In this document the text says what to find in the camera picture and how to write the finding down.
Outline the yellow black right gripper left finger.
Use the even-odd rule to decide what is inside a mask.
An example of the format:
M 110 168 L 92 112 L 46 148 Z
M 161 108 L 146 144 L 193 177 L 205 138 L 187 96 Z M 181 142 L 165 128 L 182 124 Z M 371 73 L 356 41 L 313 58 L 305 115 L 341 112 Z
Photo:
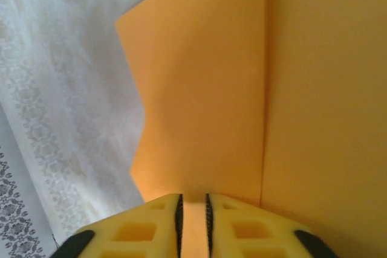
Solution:
M 183 195 L 168 194 L 79 229 L 57 257 L 178 258 L 182 231 Z

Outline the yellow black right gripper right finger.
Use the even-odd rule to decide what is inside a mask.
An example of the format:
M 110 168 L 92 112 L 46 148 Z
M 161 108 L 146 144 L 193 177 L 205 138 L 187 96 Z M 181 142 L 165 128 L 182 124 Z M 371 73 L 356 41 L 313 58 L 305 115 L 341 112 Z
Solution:
M 310 228 L 220 194 L 206 195 L 210 257 L 337 257 Z

